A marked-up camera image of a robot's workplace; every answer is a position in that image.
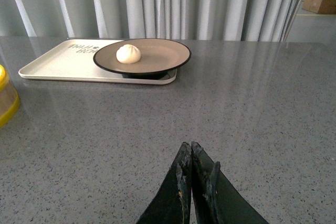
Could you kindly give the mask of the right gripper worn black right finger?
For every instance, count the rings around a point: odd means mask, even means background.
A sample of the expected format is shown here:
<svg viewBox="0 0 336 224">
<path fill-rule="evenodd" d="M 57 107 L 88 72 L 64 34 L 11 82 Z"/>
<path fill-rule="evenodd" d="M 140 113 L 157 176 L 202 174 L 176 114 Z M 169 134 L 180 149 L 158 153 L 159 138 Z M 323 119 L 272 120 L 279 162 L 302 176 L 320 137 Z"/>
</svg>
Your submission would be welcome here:
<svg viewBox="0 0 336 224">
<path fill-rule="evenodd" d="M 267 223 L 197 142 L 192 142 L 192 193 L 198 223 Z"/>
</svg>

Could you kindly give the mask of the right gripper worn black left finger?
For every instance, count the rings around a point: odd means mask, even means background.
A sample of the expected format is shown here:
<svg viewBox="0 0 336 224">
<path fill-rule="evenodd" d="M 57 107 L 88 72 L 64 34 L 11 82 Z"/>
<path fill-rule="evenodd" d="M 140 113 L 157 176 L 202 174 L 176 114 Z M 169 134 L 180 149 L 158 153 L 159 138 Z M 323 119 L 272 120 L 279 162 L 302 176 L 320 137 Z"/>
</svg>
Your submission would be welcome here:
<svg viewBox="0 0 336 224">
<path fill-rule="evenodd" d="M 157 194 L 137 223 L 189 223 L 192 189 L 192 149 L 182 143 Z"/>
</svg>

